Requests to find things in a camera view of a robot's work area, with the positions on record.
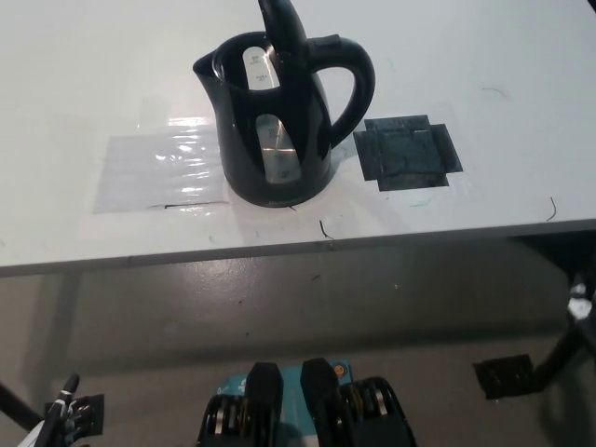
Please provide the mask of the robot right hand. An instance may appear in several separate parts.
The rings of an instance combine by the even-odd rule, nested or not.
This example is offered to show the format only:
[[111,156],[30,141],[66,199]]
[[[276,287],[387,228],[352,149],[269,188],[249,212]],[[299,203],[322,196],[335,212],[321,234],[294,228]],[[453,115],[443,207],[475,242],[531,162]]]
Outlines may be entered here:
[[567,314],[575,325],[595,326],[595,280],[585,272],[574,276],[569,290]]

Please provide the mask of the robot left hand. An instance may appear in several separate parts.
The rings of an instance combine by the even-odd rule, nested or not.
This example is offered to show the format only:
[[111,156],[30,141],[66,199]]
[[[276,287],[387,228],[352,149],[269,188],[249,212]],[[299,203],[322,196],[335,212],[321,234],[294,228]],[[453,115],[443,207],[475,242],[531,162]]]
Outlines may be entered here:
[[75,398],[79,382],[77,373],[70,375],[51,403],[45,419],[20,442],[19,447],[72,446],[89,434],[94,411],[89,397]]

